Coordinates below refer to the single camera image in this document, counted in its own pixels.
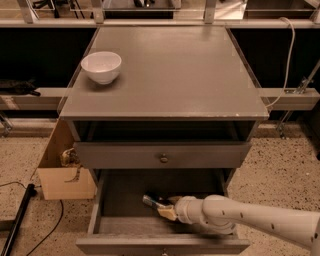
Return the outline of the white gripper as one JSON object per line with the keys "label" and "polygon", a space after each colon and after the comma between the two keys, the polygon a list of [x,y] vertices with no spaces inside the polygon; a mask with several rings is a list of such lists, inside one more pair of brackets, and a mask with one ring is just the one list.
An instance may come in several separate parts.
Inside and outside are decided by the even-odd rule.
{"label": "white gripper", "polygon": [[202,199],[197,199],[194,196],[173,196],[169,197],[168,201],[175,205],[160,207],[157,209],[160,216],[176,221],[177,217],[184,224],[201,224],[203,222]]}

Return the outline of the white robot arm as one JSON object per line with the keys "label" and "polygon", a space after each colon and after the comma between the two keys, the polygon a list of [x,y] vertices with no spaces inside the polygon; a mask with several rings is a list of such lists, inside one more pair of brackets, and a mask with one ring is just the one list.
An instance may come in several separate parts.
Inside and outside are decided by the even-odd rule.
{"label": "white robot arm", "polygon": [[320,256],[319,212],[241,203],[219,195],[175,197],[168,204],[159,203],[157,211],[171,221],[219,234],[230,234],[235,224],[246,225]]}

